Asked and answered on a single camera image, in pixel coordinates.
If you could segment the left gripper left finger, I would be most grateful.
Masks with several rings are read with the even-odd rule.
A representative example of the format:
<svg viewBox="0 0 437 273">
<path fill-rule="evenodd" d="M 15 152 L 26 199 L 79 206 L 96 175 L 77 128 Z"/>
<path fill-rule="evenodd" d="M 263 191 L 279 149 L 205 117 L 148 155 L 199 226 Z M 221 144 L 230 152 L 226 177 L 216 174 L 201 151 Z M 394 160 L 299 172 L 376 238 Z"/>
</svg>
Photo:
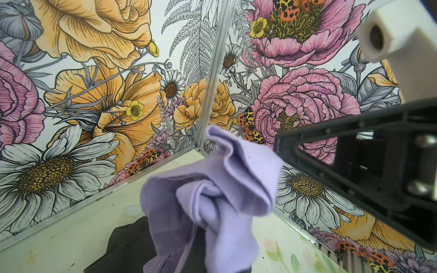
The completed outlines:
<svg viewBox="0 0 437 273">
<path fill-rule="evenodd" d="M 437 248 L 437 101 L 278 133 L 286 163 L 430 250 Z"/>
</svg>

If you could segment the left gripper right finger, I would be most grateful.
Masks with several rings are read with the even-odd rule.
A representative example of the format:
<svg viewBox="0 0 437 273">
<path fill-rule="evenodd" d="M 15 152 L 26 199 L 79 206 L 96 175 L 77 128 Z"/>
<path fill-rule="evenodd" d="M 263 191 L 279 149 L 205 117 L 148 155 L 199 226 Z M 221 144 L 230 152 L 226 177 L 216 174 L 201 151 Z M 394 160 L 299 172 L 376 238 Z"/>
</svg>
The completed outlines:
<svg viewBox="0 0 437 273">
<path fill-rule="evenodd" d="M 371 78 L 375 84 L 396 84 L 403 102 L 436 98 L 436 1 L 387 1 L 371 11 L 357 37 L 366 60 L 386 69 L 387 77 Z"/>
</svg>

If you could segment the dark grey cloth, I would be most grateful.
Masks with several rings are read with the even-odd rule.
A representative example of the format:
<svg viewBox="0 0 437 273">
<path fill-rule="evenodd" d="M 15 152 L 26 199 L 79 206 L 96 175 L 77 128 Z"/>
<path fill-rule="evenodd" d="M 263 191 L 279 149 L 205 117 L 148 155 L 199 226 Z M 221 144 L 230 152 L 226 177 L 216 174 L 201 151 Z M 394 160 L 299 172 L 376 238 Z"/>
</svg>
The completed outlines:
<svg viewBox="0 0 437 273">
<path fill-rule="evenodd" d="M 147 217 L 133 224 L 115 228 L 106 253 L 86 269 L 85 273 L 205 273 L 205 231 L 197 228 L 193 242 L 168 256 L 156 254 Z"/>
</svg>

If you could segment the lavender purple cloth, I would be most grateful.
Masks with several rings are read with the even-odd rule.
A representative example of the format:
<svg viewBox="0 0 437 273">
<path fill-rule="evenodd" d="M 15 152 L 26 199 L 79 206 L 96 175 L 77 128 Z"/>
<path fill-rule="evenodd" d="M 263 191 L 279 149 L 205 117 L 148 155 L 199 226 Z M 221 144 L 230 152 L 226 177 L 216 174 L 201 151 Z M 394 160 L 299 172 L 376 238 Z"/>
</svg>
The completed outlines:
<svg viewBox="0 0 437 273">
<path fill-rule="evenodd" d="M 207 158 L 152 176 L 140 205 L 157 252 L 157 271 L 170 273 L 202 228 L 209 273 L 240 273 L 256 261 L 255 217 L 275 204 L 282 159 L 268 147 L 210 126 L 217 149 Z"/>
</svg>

